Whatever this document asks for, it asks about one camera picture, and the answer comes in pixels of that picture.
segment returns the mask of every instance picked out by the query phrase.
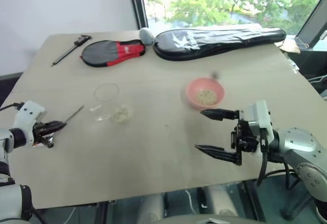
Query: small metal tool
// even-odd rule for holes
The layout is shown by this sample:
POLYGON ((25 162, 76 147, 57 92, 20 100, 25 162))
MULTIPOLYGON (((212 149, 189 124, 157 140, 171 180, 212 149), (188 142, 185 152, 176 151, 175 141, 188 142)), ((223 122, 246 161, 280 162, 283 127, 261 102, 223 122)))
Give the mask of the small metal tool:
POLYGON ((84 108, 84 105, 82 107, 80 107, 75 113, 73 113, 68 119, 66 119, 66 121, 64 123, 67 123, 68 121, 70 121, 76 114, 78 114, 82 109, 84 108))
POLYGON ((61 62, 66 56, 68 56, 70 53, 72 53, 76 48, 80 47, 82 44, 84 44, 87 40, 92 39, 89 35, 81 35, 78 40, 74 42, 74 46, 67 50, 64 54, 62 54, 56 61, 54 61, 51 65, 57 65, 59 62, 61 62))

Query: floor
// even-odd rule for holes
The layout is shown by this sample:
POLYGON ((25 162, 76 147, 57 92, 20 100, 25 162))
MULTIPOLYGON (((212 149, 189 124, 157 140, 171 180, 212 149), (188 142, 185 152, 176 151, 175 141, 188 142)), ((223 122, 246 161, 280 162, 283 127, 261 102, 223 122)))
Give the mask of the floor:
MULTIPOLYGON (((14 87, 18 78, 12 78, 8 80, 0 80, 0 105, 6 99, 11 89, 14 87)), ((286 191, 284 188, 284 177, 271 177, 266 179, 260 188, 257 189, 259 200, 261 202, 266 222, 269 224, 319 224, 319 220, 315 215, 315 206, 311 203, 307 206, 297 218, 293 221, 284 220, 280 215, 280 210, 285 206, 292 206, 300 199, 306 190, 302 183, 298 184, 292 191, 286 191)), ((249 216, 249 213, 245 211, 243 206, 247 203, 243 203, 238 192, 237 184, 229 184, 228 192, 230 194, 236 209, 239 210, 241 217, 249 216)), ((196 212, 199 212, 199 203, 197 201, 196 189, 190 189, 190 193, 193 200, 193 206, 196 212)), ((137 211, 142 201, 142 197, 134 197, 125 200, 119 200, 115 205, 111 206, 108 211, 107 223, 112 224, 135 224, 137 219, 137 211)), ((191 214, 189 206, 189 198, 184 191, 174 191, 168 193, 167 216, 191 214)), ((72 214, 69 222, 65 223, 69 215, 71 214, 73 207, 65 208, 53 208, 45 210, 43 215, 49 224, 93 224, 94 216, 96 212, 95 206, 90 207, 77 207, 72 214)), ((33 216, 32 224, 39 224, 40 222, 33 216)))

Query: table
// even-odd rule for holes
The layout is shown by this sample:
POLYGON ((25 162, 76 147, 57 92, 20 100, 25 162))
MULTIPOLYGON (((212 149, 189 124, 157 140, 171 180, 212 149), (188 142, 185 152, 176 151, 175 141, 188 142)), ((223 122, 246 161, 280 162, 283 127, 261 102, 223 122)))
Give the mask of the table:
MULTIPOLYGON (((91 35, 92 42, 126 41, 137 38, 138 32, 91 35)), ((44 121, 65 120, 85 105, 57 133, 52 149, 18 148, 10 155, 11 173, 16 182, 31 187, 35 208, 257 178, 258 156, 244 154, 243 165, 235 166, 194 148, 194 144, 212 144, 230 149, 230 132, 237 123, 210 120, 181 99, 188 82, 213 71, 220 73, 226 90, 220 108, 242 109, 265 99, 275 128, 303 128, 327 144, 326 102, 273 44, 186 62, 163 60, 149 48, 144 56, 109 68, 85 65, 79 48, 50 67, 78 36, 50 36, 4 103, 33 100, 47 109, 44 121), (105 83, 117 84, 116 101, 133 109, 128 124, 95 122, 90 114, 96 103, 94 90, 105 83)), ((0 127, 10 128, 15 113, 3 111, 0 127)), ((267 170, 281 167, 269 163, 267 170)))

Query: red and black racket cover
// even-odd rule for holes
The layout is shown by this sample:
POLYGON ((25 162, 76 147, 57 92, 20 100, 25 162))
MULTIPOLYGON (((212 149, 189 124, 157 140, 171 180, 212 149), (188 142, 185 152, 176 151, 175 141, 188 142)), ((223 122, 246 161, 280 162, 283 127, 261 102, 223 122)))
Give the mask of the red and black racket cover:
POLYGON ((107 67, 142 56, 145 51, 145 45, 138 39, 125 42, 103 40, 88 45, 81 58, 89 66, 107 67))

